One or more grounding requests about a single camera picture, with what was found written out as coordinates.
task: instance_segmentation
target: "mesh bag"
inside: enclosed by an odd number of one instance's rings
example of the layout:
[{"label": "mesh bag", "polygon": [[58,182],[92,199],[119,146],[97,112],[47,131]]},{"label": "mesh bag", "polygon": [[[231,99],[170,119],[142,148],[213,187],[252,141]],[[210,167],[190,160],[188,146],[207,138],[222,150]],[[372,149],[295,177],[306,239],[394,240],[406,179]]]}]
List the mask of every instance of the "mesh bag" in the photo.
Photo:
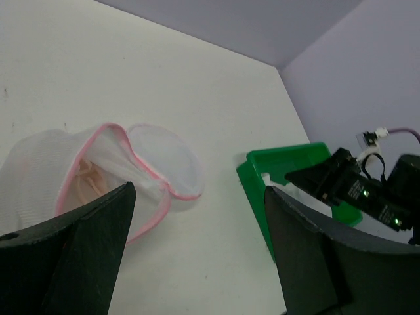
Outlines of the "mesh bag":
[{"label": "mesh bag", "polygon": [[126,133],[106,123],[29,136],[0,168],[0,234],[71,211],[127,181],[137,192],[127,243],[164,218],[173,196],[196,199],[204,188],[197,157],[166,129],[136,125]]}]

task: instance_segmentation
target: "green container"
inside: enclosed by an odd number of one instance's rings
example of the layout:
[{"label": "green container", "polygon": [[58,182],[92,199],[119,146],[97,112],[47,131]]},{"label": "green container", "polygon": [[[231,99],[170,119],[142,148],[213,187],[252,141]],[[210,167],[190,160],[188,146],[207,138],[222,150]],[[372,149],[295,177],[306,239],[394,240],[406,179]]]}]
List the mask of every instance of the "green container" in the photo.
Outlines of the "green container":
[{"label": "green container", "polygon": [[[324,143],[257,150],[249,152],[247,161],[236,169],[273,258],[273,248],[264,209],[265,184],[261,174],[269,173],[273,182],[286,185],[288,183],[284,179],[286,173],[310,167],[326,160],[329,156],[331,154]],[[349,226],[355,226],[362,220],[360,210],[345,202],[338,207],[333,207],[332,213],[334,219]]]}]

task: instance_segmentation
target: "white tabletop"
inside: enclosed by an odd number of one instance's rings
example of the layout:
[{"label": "white tabletop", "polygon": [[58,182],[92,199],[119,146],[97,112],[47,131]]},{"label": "white tabletop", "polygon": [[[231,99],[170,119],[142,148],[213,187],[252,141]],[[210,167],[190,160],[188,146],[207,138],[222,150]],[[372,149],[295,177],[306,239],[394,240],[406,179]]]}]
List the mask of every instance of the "white tabletop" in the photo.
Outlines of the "white tabletop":
[{"label": "white tabletop", "polygon": [[203,162],[201,199],[126,249],[110,314],[285,310],[235,171],[308,141],[275,68],[91,0],[4,0],[0,88],[0,163],[24,136],[103,121],[162,125]]}]

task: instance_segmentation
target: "green tray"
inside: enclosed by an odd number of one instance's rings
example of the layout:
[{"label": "green tray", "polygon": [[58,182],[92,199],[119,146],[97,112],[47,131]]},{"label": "green tray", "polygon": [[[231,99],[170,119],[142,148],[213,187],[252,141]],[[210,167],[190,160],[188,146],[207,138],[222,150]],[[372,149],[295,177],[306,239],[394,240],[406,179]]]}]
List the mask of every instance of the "green tray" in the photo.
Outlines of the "green tray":
[{"label": "green tray", "polygon": [[[265,184],[262,173],[270,173],[273,182],[286,185],[284,175],[290,171],[315,165],[327,159],[331,154],[324,143],[303,144],[267,150],[252,151],[247,154],[247,161],[236,172],[254,211],[268,249],[274,258],[270,234],[264,209]],[[355,226],[362,220],[360,210],[342,203],[332,209],[333,218],[349,226]]]}]

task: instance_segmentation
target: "gray wall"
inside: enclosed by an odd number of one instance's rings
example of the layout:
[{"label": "gray wall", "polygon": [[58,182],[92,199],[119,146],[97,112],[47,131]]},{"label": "gray wall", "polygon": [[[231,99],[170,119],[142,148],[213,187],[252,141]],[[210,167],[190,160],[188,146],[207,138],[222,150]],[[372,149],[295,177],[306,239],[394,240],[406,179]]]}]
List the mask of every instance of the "gray wall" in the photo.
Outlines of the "gray wall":
[{"label": "gray wall", "polygon": [[362,0],[99,0],[283,68]]},{"label": "gray wall", "polygon": [[[354,135],[376,127],[420,131],[420,1],[365,0],[280,71],[311,141],[357,154]],[[412,136],[385,140],[390,169],[403,152],[420,154]],[[406,241],[364,220],[362,230]]]}]

